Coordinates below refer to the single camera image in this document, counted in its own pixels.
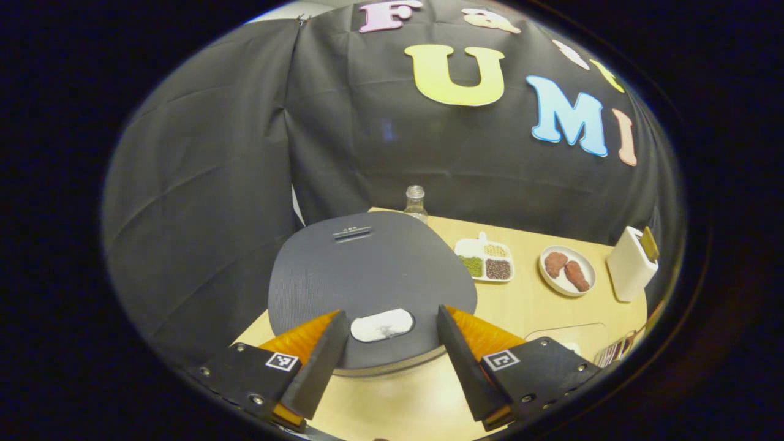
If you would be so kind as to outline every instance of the colorful foam letter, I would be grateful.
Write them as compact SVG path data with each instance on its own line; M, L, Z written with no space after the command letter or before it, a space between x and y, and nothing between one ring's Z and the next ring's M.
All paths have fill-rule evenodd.
M522 31L513 26L506 18L484 9L465 8L463 13L467 14L463 17L465 21L479 27L489 27L490 29L500 29L502 31L519 34Z
M467 47L466 53L473 55L479 64L479 84L458 86L449 77L447 55L455 52L450 46L416 45L405 48L405 53L414 59L414 81L416 88L431 100L444 104L483 106L497 101L503 95L503 54L494 49Z
M559 142L561 133L555 127L555 119L558 118L569 145L577 142L577 136L582 131L580 147L593 155L607 156L599 100L587 93L580 93L572 107L558 85L549 79L529 75L525 81L534 86L539 97L539 125L532 130L536 139Z
M569 60L574 62L574 64L577 64L578 66L582 67L587 71L590 70L590 67L588 67L588 63L586 63L586 61L583 60L580 54L575 52L574 49L570 48L569 46L565 45L562 42L559 42L558 40L553 40L553 43L555 43L555 45L558 46L558 49L561 50L561 53L563 53Z
M615 80L615 75L612 72L608 71L607 68L596 60L589 60L591 63L596 64L596 67L599 67L599 72L604 75L604 79L610 83L611 86L615 87L620 93L626 93L623 91L623 87Z
M621 149L618 151L618 156L621 157L621 161L634 167L637 164L637 156L634 155L632 120L618 109L612 109L612 114L618 119L618 126L621 129Z
M401 20L407 20L413 14L411 8L421 7L422 2L417 2L417 0L397 0L395 2L364 5L359 9L365 11L365 26L360 27L359 31L365 33L396 29L403 26L403 22L394 20L393 16L397 16Z

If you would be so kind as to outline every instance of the blue letter m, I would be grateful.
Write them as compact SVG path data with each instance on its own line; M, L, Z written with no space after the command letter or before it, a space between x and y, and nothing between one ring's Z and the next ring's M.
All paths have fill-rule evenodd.
M539 96L539 125L532 130L535 138L549 142L560 141L561 134L555 128L555 118L558 118L569 145L577 142L577 136L585 128L580 147L594 155L607 156L599 100L587 93L580 93L577 103L572 107L558 85L549 79L529 75L525 81L534 86Z

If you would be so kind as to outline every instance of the white sponge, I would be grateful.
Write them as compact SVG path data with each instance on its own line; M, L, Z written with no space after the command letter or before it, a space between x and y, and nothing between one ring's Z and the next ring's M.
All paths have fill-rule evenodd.
M355 319L351 322L351 335L363 343L371 343L407 333L413 327L411 313L398 308Z

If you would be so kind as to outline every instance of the black cloth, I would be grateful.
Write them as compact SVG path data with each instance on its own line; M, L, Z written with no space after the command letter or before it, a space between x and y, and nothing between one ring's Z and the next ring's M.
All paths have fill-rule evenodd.
M674 274L685 222L672 146L624 78L620 93L591 66L600 57L508 9L520 34L476 27L462 8L430 0L402 28L361 34L357 5L301 23L246 24L196 53L141 105L107 175L103 243L112 282L139 331L171 363L200 363L267 308L282 243L306 224L402 210L421 184L435 216L614 245L627 225L652 227L662 251L648 310ZM452 80L480 80L468 46L496 49L505 91L493 104L435 102L416 88L418 44L454 48ZM608 156L579 142L537 140L538 97L557 83L574 104L602 104ZM612 109L633 121L638 164L620 161Z

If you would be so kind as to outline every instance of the glass bottle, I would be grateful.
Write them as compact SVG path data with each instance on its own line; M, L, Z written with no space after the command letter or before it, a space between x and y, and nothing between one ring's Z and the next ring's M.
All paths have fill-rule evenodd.
M427 224L427 211L425 211L425 190L421 185L411 185L405 191L408 201L405 204L406 213Z

